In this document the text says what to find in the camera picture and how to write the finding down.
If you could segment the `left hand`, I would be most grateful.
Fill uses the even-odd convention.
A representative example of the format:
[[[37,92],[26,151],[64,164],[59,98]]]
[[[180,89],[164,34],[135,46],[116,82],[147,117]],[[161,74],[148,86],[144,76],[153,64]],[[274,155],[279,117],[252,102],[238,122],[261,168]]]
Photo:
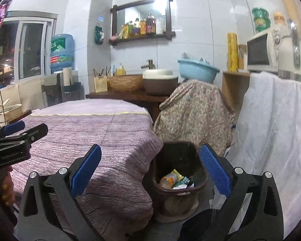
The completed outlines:
[[[12,166],[6,168],[6,176],[1,186],[1,196],[6,206],[11,206],[15,202],[14,184],[11,177]]]

